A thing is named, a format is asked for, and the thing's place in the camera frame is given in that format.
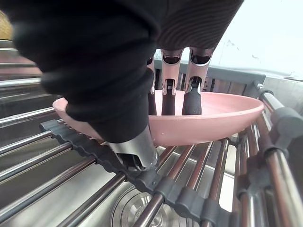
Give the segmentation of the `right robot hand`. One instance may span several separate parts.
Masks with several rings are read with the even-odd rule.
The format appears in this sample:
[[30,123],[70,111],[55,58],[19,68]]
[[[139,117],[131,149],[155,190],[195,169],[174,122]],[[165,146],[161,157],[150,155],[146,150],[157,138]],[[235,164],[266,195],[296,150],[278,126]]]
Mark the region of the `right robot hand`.
[[157,162],[148,126],[157,49],[214,49],[240,0],[3,0],[21,56],[42,71],[46,92],[87,122],[126,166]]

